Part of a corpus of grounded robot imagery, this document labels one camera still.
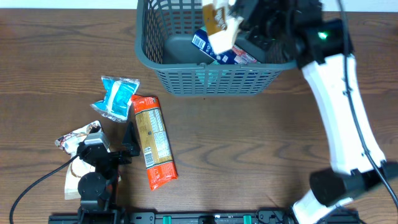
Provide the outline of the orange cracker package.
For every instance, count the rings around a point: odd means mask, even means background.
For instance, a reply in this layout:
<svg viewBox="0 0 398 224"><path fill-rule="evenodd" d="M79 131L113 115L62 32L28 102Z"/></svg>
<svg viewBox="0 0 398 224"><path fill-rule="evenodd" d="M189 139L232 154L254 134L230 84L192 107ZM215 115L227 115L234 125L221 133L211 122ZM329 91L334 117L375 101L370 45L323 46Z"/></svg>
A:
<svg viewBox="0 0 398 224"><path fill-rule="evenodd" d="M155 190L178 178L159 99L134 95L131 100L149 186Z"/></svg>

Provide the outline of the blue tissue multipack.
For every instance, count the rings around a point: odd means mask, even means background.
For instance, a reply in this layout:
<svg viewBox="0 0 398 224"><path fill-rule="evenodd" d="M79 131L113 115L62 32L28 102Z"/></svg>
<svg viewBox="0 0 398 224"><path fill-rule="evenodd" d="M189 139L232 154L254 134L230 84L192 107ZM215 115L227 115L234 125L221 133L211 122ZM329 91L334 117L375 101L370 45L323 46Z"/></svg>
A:
<svg viewBox="0 0 398 224"><path fill-rule="evenodd" d="M198 29L193 36L192 44L202 51L205 55L212 58L214 64L226 65L226 64L244 64L259 63L253 56L248 54L246 51L234 45L232 49L225 51L221 54L216 54L208 40L206 29L201 27Z"/></svg>

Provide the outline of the beige snack bag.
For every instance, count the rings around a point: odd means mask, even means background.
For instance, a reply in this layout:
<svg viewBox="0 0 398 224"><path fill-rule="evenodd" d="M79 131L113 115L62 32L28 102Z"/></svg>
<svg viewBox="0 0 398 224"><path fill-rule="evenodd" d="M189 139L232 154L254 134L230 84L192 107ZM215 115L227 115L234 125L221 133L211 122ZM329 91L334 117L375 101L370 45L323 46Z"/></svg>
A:
<svg viewBox="0 0 398 224"><path fill-rule="evenodd" d="M231 50L242 16L233 14L236 0L202 0L201 8L208 40L215 54Z"/></svg>

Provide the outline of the teal wipes packet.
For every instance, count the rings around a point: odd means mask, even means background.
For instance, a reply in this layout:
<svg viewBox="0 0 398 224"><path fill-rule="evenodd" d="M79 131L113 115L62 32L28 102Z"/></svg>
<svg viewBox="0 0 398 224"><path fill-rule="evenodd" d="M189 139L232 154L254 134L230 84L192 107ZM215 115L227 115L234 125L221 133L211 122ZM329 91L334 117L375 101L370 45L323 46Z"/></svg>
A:
<svg viewBox="0 0 398 224"><path fill-rule="evenodd" d="M207 76L207 86L215 84L219 78L219 76L225 76L229 73L228 70L222 70L221 74L219 74L219 70L210 70ZM196 74L199 82L204 85L205 84L205 73L204 70L199 70Z"/></svg>

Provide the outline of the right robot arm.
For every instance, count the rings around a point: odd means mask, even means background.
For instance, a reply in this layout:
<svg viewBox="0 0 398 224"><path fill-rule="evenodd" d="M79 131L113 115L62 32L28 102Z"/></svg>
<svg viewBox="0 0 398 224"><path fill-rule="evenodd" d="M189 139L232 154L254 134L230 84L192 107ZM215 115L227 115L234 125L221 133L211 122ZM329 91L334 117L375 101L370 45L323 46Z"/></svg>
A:
<svg viewBox="0 0 398 224"><path fill-rule="evenodd" d="M356 75L348 17L323 19L320 1L236 1L233 17L261 37L279 41L309 84L322 117L330 167L310 175L310 190L289 210L286 223L321 223L363 194L384 186L397 163L389 162L371 130Z"/></svg>

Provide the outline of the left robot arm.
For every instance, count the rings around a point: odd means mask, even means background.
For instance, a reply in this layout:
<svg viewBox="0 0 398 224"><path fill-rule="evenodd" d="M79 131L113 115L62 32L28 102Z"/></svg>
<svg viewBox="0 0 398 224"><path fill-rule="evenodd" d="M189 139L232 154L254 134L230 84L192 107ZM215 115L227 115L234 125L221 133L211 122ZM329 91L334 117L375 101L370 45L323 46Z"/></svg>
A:
<svg viewBox="0 0 398 224"><path fill-rule="evenodd" d="M123 151L109 152L109 141L103 132L89 133L79 143L77 154L95 170L85 174L78 183L80 209L78 223L129 223L126 210L116 204L119 166L130 164L140 154L134 125L128 123L122 140Z"/></svg>

